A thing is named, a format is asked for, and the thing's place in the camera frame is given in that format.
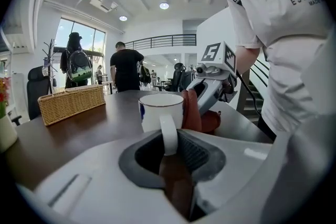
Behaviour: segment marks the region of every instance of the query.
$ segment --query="black cable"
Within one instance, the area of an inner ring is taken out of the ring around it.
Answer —
[[[259,116],[261,116],[260,112],[257,109],[257,101],[255,96],[253,95],[253,93],[251,92],[251,90],[249,89],[249,87],[246,85],[245,81],[243,80],[243,78],[241,77],[241,75],[239,74],[238,70],[237,70],[237,76],[238,78],[242,81],[242,84],[244,85],[244,87],[246,88],[246,90],[248,91],[248,93],[251,95],[252,99],[253,99],[253,104],[254,104],[254,109],[256,110],[256,112],[259,114]]]

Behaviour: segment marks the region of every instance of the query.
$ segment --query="balcony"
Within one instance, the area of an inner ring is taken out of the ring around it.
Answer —
[[[196,46],[196,35],[170,35],[139,39],[125,43],[126,49],[142,50],[160,47]]]

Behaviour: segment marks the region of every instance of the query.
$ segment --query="black chair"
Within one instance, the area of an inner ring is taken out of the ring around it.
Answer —
[[[157,87],[159,91],[161,92],[162,89],[169,91],[169,92],[181,92],[185,88],[183,87],[183,79],[184,79],[184,73],[185,73],[185,67],[181,62],[178,62],[174,66],[174,76],[172,80],[171,85],[166,86],[159,86],[156,85],[154,87]]]
[[[50,89],[49,77],[43,76],[42,68],[43,66],[33,68],[28,73],[28,114],[31,120],[41,115],[37,99],[41,96],[47,95]]]

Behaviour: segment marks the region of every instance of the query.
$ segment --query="person in white shirt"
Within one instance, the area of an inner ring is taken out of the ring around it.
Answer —
[[[268,96],[258,127],[273,140],[317,114],[300,75],[332,28],[324,0],[228,0],[237,40],[237,70],[246,72],[263,48],[270,64]]]

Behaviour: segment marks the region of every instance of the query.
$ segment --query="air conditioner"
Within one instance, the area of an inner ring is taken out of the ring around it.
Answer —
[[[110,0],[90,0],[90,4],[107,13],[118,6],[115,2]]]

